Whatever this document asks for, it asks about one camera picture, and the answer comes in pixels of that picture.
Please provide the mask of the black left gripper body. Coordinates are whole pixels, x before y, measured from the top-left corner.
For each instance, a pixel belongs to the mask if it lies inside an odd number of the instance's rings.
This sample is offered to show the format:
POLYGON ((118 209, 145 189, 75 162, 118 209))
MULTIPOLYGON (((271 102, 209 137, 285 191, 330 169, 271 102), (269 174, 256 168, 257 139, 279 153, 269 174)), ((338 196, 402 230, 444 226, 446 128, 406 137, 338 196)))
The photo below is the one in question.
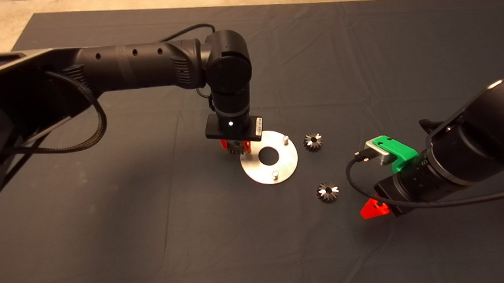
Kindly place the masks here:
POLYGON ((263 118, 248 112, 235 117, 223 117, 217 113, 208 115, 205 137, 215 140, 259 142, 263 135, 263 118))

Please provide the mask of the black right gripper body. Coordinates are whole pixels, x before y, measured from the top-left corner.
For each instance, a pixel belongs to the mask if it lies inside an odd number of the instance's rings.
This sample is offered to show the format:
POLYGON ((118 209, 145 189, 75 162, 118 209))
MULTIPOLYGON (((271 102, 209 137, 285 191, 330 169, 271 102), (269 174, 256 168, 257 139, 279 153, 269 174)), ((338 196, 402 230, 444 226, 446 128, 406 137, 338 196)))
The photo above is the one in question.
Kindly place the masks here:
POLYGON ((434 202, 440 197, 440 176, 424 160, 412 161, 374 186, 378 196, 401 202, 434 202))

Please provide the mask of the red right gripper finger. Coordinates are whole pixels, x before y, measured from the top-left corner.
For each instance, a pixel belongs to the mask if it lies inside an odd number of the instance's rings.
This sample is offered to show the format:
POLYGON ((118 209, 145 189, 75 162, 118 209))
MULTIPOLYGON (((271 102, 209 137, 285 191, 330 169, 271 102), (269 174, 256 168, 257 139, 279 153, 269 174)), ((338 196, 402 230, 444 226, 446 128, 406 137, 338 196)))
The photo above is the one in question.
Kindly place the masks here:
POLYGON ((382 217, 390 213, 391 209, 386 203, 372 198, 361 208, 361 217, 364 219, 382 217))

